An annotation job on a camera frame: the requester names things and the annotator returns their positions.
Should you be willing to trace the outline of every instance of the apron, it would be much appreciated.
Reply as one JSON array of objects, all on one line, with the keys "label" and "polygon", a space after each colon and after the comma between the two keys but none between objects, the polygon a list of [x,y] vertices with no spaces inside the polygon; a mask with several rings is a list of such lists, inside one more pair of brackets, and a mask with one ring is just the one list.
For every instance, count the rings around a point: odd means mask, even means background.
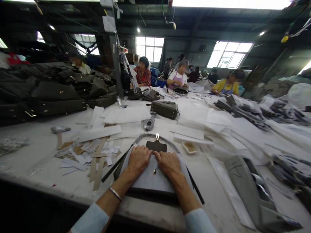
[{"label": "apron", "polygon": [[[183,77],[184,75],[182,75],[181,78],[177,78],[177,77],[176,77],[177,74],[178,74],[178,72],[176,72],[175,77],[173,78],[173,80],[181,81],[181,84],[182,84],[182,77]],[[168,88],[173,90],[175,85],[177,85],[177,84],[176,84],[176,83],[171,84],[171,85],[168,86]]]},{"label": "apron", "polygon": [[228,83],[228,80],[226,81],[224,88],[220,92],[222,92],[223,94],[233,94],[233,84],[231,86],[231,90],[225,90],[227,83]]}]

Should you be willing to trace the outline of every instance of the handbag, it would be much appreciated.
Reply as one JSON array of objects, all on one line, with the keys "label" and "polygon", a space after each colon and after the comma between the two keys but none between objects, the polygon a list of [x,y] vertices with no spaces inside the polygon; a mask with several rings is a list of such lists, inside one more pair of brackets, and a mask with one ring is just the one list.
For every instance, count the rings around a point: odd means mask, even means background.
[{"label": "handbag", "polygon": [[178,113],[178,105],[175,102],[153,101],[151,111],[174,120]]}]

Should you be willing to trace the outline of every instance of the paper sheet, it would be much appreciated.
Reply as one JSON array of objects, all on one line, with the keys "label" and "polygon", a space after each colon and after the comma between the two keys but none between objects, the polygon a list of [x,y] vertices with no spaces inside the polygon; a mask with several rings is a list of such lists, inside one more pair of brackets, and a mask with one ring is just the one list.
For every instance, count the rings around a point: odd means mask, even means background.
[{"label": "paper sheet", "polygon": [[97,138],[103,138],[109,135],[121,133],[121,126],[110,126],[100,129],[85,130],[80,133],[79,142],[89,141]]}]

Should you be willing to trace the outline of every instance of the electrical cable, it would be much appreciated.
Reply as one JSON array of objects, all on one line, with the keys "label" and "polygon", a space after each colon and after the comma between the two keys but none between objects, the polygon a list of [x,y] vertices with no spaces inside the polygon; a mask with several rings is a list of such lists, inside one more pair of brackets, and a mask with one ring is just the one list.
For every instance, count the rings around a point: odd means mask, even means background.
[{"label": "electrical cable", "polygon": [[156,112],[150,112],[150,114],[151,118],[143,121],[143,126],[146,131],[153,130],[153,127],[155,126]]},{"label": "electrical cable", "polygon": [[144,19],[143,19],[143,17],[142,17],[142,15],[141,15],[141,14],[140,14],[140,12],[139,12],[138,5],[136,5],[136,6],[137,6],[138,14],[139,14],[139,15],[140,15],[140,17],[142,18],[142,20],[143,20],[143,22],[144,22],[145,26],[147,26],[147,25],[146,25],[146,23],[145,23],[145,21],[144,21]]}]

